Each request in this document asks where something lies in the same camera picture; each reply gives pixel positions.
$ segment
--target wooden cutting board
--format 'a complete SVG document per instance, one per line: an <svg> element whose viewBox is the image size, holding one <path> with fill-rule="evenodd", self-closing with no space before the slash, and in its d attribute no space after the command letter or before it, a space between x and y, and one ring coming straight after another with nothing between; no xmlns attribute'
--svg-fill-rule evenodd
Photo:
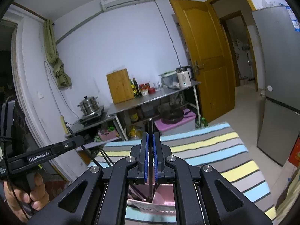
<svg viewBox="0 0 300 225"><path fill-rule="evenodd" d="M114 104L134 98L126 68L107 74L106 78Z"/></svg>

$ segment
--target yellow wooden door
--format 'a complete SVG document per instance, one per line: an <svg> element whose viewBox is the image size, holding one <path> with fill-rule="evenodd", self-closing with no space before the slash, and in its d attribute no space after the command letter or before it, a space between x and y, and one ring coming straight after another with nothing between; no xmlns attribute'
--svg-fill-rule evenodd
<svg viewBox="0 0 300 225"><path fill-rule="evenodd" d="M198 86L202 115L208 122L235 107L230 52L212 6L191 0L170 0L177 16Z"/></svg>

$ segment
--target white kettle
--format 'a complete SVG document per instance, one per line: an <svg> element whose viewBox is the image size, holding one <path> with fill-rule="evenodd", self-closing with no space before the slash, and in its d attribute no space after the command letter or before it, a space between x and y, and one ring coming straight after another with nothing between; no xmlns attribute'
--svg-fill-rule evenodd
<svg viewBox="0 0 300 225"><path fill-rule="evenodd" d="M176 72L177 72L180 87L189 87L192 85L191 80L194 79L194 73L191 66L176 68Z"/></svg>

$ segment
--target green curtain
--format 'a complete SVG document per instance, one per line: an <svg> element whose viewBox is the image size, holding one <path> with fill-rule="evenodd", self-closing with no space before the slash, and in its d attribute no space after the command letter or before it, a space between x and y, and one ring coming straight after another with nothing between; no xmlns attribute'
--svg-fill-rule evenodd
<svg viewBox="0 0 300 225"><path fill-rule="evenodd" d="M53 22L51 20L45 21L43 30L46 58L53 67L53 73L57 79L57 85L59 88L68 87L72 85L71 78L65 73L64 64L59 59L59 54L56 50Z"/></svg>

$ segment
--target gray refrigerator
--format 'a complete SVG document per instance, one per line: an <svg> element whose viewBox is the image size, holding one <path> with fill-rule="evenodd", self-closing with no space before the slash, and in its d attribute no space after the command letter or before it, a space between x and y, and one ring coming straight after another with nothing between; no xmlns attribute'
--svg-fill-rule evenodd
<svg viewBox="0 0 300 225"><path fill-rule="evenodd" d="M252 14L262 43L266 85L257 147L283 166L300 131L300 32L285 6Z"/></svg>

